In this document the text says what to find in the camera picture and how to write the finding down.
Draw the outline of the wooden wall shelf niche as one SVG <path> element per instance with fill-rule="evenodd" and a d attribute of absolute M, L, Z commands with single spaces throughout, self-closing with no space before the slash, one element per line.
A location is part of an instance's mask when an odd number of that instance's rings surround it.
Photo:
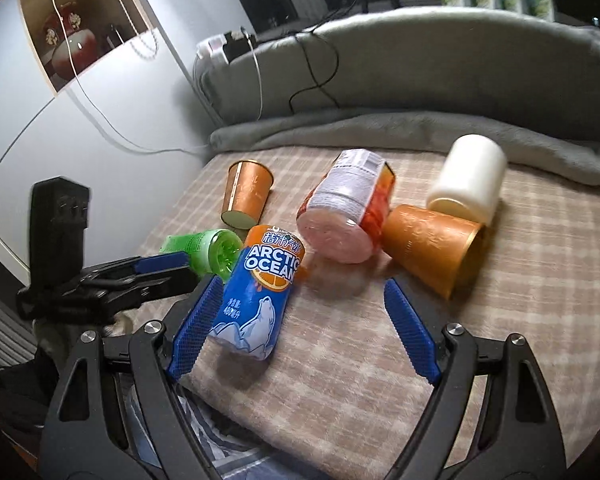
<path fill-rule="evenodd" d="M 76 4 L 83 25 L 94 32 L 98 60 L 124 44 L 130 44 L 141 58 L 151 60 L 157 55 L 154 20 L 140 0 L 19 0 L 31 44 L 55 91 L 64 88 L 75 76 L 65 81 L 46 72 L 44 62 L 48 60 L 46 53 L 50 48 L 44 40 L 43 25 L 50 15 L 60 16 L 59 7 L 69 2 Z"/>

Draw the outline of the grey fleece blanket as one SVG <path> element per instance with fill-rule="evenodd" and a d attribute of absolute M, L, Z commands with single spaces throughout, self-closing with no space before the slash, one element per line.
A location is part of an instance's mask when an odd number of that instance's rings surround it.
<path fill-rule="evenodd" d="M 225 126 L 211 133 L 210 144 L 217 153 L 299 145 L 446 154 L 471 133 L 494 141 L 513 164 L 600 186 L 600 141 L 562 140 L 491 118 L 428 110 L 316 110 Z"/>

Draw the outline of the red white labelled plastic cup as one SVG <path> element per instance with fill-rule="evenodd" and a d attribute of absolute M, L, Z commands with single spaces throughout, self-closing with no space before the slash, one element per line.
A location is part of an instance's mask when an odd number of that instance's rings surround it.
<path fill-rule="evenodd" d="M 396 174 L 380 155 L 352 148 L 334 160 L 297 212 L 297 228 L 314 252 L 362 263 L 380 245 Z"/>

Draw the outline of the blue striped cloth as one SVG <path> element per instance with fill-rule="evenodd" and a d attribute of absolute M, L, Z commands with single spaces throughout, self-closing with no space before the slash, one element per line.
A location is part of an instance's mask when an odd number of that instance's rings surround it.
<path fill-rule="evenodd" d="M 328 474 L 274 448 L 181 385 L 174 387 L 189 428 L 224 479 L 326 479 Z"/>

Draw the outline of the red white ceramic jar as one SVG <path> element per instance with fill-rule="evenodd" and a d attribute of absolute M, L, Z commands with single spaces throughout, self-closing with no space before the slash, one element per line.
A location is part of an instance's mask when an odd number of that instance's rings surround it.
<path fill-rule="evenodd" d="M 50 15 L 43 25 L 44 40 L 50 48 L 44 67 L 50 76 L 68 81 L 98 60 L 98 45 L 74 2 L 62 4 L 59 14 Z"/>

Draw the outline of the green plastic cup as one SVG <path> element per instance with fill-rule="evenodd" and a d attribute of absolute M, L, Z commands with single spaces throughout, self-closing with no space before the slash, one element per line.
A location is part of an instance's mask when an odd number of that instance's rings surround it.
<path fill-rule="evenodd" d="M 242 251 L 242 240 L 231 230 L 214 229 L 183 235 L 169 235 L 160 247 L 160 254 L 186 252 L 189 266 L 198 278 L 217 275 L 226 282 Z"/>

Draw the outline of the grey sofa backrest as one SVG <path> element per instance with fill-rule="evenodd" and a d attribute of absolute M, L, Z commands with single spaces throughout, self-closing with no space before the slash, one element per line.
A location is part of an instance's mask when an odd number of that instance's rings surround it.
<path fill-rule="evenodd" d="M 600 30 L 422 6 L 332 21 L 199 72 L 224 125 L 310 110 L 481 116 L 600 141 Z"/>

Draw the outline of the small copper patterned cup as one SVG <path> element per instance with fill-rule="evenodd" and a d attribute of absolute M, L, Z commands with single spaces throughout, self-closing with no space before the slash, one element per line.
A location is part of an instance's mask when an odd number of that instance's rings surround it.
<path fill-rule="evenodd" d="M 242 159 L 227 170 L 221 220 L 231 228 L 248 231 L 262 217 L 274 184 L 272 171 L 256 160 Z"/>

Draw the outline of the blue orange Arctic Ocean cup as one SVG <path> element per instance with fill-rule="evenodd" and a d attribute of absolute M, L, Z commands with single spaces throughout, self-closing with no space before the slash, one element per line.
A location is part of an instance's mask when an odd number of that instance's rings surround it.
<path fill-rule="evenodd" d="M 282 228 L 261 224 L 250 229 L 209 337 L 231 352 L 266 360 L 305 253 L 302 241 Z"/>

